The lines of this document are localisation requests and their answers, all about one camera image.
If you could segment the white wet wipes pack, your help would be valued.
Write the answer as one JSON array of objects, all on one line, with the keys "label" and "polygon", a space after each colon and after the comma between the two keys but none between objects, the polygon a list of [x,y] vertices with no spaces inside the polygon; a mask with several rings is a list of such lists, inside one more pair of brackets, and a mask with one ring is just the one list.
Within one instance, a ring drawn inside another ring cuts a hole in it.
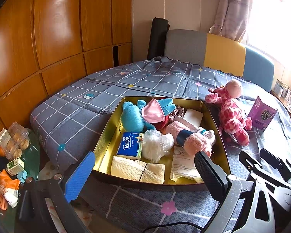
[{"label": "white wet wipes pack", "polygon": [[203,179],[195,167],[194,158],[188,155],[182,147],[174,146],[170,180],[177,182],[182,177],[194,180],[196,183],[203,183]]}]

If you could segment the beige mesh cloth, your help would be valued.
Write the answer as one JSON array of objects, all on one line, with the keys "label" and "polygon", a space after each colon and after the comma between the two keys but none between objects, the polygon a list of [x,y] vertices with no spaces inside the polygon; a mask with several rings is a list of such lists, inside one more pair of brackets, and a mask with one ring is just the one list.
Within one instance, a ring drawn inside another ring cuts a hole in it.
[{"label": "beige mesh cloth", "polygon": [[114,156],[111,175],[136,182],[164,184],[165,165]]}]

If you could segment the white plastic bag bundle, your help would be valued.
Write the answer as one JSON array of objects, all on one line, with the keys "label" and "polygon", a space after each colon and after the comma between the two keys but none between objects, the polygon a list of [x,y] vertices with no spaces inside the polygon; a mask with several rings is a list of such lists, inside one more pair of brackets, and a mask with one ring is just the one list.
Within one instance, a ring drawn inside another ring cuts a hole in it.
[{"label": "white plastic bag bundle", "polygon": [[152,163],[158,163],[163,156],[169,153],[173,146],[174,138],[172,134],[163,135],[158,130],[147,130],[142,138],[142,157]]}]

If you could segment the brown satin scrunchie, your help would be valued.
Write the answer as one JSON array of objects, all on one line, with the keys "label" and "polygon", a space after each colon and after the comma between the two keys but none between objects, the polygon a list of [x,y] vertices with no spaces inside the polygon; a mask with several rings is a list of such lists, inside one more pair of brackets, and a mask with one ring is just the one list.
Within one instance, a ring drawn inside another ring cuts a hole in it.
[{"label": "brown satin scrunchie", "polygon": [[176,108],[169,114],[168,123],[172,123],[176,117],[184,116],[184,108],[180,106],[176,106]]}]

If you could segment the red plush sock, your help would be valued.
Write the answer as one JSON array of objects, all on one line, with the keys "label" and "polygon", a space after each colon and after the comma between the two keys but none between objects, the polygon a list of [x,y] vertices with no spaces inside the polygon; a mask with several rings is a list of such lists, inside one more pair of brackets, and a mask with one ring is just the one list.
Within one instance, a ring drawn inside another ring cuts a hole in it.
[{"label": "red plush sock", "polygon": [[162,130],[165,128],[165,126],[169,123],[169,115],[165,116],[165,120],[158,122],[158,123],[152,123],[152,125],[156,128],[156,130]]}]

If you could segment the blue tissue packet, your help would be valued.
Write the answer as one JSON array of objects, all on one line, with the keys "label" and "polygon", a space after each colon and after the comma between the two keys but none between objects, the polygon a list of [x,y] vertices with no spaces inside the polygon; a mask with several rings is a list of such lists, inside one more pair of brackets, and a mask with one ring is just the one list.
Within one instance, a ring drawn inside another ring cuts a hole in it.
[{"label": "blue tissue packet", "polygon": [[143,133],[124,132],[117,151],[117,156],[140,160],[142,154]]}]

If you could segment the blue plush elephant toy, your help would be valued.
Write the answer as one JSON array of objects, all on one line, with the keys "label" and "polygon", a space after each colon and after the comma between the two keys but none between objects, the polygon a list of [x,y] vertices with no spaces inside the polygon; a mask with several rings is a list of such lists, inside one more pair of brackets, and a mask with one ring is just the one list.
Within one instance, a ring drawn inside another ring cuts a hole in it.
[{"label": "blue plush elephant toy", "polygon": [[156,130],[152,123],[165,120],[176,105],[172,98],[151,99],[149,102],[138,99],[137,104],[124,102],[122,104],[121,122],[125,131],[145,132],[150,129]]}]

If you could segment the grey white knit glove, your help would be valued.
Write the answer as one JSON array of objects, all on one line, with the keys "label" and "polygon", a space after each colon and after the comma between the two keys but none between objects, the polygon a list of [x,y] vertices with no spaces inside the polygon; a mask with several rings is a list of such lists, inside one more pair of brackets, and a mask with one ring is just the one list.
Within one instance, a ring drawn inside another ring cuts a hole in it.
[{"label": "grey white knit glove", "polygon": [[215,138],[215,134],[213,130],[206,130],[203,127],[198,127],[196,129],[197,133],[200,133],[201,135],[207,137],[208,139],[213,139]]}]

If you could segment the orange plastic bag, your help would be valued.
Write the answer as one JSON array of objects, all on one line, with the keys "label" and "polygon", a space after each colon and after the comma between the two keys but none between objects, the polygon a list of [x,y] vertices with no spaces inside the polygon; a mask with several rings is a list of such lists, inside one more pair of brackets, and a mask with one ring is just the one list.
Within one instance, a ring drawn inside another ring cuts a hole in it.
[{"label": "orange plastic bag", "polygon": [[0,193],[12,208],[18,204],[19,186],[20,180],[11,179],[5,170],[0,171]]}]

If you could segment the small green white box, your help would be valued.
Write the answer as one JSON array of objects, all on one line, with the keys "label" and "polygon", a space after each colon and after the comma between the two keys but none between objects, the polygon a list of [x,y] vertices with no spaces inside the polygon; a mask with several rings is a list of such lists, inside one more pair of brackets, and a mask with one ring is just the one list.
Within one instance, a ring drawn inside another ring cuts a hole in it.
[{"label": "small green white box", "polygon": [[10,176],[15,176],[24,171],[24,162],[21,158],[15,158],[7,164],[6,171]]}]

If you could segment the wooden desk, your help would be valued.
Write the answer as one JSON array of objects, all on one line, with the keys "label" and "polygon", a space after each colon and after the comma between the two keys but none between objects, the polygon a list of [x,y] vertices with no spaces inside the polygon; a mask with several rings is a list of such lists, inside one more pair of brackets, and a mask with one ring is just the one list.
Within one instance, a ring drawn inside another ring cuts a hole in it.
[{"label": "wooden desk", "polygon": [[287,110],[287,112],[290,115],[291,118],[291,109],[290,109],[290,104],[287,100],[285,100],[283,97],[279,97],[273,90],[271,90],[271,94],[276,97],[278,100],[280,100],[280,102],[284,105],[285,109]]}]

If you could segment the purple cardboard box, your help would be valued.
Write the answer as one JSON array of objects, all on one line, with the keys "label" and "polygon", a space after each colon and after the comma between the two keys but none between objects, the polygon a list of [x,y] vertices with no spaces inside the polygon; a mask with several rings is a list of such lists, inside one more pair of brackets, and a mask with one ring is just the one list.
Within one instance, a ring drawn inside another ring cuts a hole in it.
[{"label": "purple cardboard box", "polygon": [[278,110],[272,102],[258,96],[254,101],[248,116],[252,120],[253,127],[260,130],[266,130],[277,112]]}]

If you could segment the clear pastry container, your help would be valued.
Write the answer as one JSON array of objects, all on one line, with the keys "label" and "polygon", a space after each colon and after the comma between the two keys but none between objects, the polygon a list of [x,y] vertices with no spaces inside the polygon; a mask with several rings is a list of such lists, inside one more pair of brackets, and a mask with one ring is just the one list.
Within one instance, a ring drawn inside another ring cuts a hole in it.
[{"label": "clear pastry container", "polygon": [[13,122],[3,135],[0,146],[8,160],[21,157],[20,152],[25,151],[30,145],[29,131],[17,122]]}]

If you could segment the pink giraffe plush toy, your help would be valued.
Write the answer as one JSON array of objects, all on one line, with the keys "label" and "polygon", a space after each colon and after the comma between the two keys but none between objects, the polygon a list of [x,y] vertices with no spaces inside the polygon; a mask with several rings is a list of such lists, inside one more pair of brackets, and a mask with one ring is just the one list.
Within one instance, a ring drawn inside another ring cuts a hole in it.
[{"label": "pink giraffe plush toy", "polygon": [[241,104],[237,100],[242,94],[242,85],[233,79],[215,89],[208,89],[205,102],[215,104],[219,111],[219,132],[227,133],[235,138],[242,147],[249,145],[248,131],[252,129],[252,119],[245,115]]}]

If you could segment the grey plaid bed sheet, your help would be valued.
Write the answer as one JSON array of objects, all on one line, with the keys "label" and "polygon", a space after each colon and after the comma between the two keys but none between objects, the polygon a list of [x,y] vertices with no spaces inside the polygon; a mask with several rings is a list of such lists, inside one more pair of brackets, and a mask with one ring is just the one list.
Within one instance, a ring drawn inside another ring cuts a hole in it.
[{"label": "grey plaid bed sheet", "polygon": [[[233,76],[165,56],[93,73],[39,105],[30,122],[56,169],[65,171],[93,150],[120,100],[126,96],[164,96],[204,100],[209,88]],[[257,97],[277,113],[266,130],[253,128],[244,150],[254,158],[261,149],[291,161],[291,119],[285,107],[256,84],[240,79],[240,101],[248,113]],[[208,191],[147,191],[109,185],[90,177],[81,197],[101,217],[128,231],[197,232],[218,203]]]}]

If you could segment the grey yellow blue headboard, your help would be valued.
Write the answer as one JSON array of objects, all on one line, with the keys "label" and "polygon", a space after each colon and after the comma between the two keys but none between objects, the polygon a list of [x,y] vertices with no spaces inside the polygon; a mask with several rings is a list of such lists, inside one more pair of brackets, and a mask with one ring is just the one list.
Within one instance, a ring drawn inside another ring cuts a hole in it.
[{"label": "grey yellow blue headboard", "polygon": [[274,64],[252,47],[231,39],[195,30],[169,30],[164,55],[240,76],[271,91]]}]

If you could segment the wooden wardrobe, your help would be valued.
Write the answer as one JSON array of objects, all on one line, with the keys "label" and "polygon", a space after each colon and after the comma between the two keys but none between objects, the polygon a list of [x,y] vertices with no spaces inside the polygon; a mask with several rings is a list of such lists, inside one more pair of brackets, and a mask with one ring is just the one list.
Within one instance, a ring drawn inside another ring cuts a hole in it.
[{"label": "wooden wardrobe", "polygon": [[6,0],[0,8],[0,132],[47,97],[132,61],[131,0]]}]

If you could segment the left beige curtain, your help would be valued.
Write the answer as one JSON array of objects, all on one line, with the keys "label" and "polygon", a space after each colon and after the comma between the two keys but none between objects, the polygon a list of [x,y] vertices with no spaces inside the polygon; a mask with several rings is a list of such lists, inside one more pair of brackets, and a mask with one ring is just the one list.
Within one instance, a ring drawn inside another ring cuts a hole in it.
[{"label": "left beige curtain", "polygon": [[245,36],[253,0],[219,0],[209,33],[241,42]]}]

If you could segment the black rolled mat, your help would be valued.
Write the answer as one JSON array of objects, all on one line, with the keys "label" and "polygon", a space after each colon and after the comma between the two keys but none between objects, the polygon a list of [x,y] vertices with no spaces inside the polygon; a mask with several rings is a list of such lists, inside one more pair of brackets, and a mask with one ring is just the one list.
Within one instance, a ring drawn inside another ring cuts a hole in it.
[{"label": "black rolled mat", "polygon": [[166,34],[169,28],[170,25],[167,19],[156,17],[152,20],[147,59],[164,54]]}]

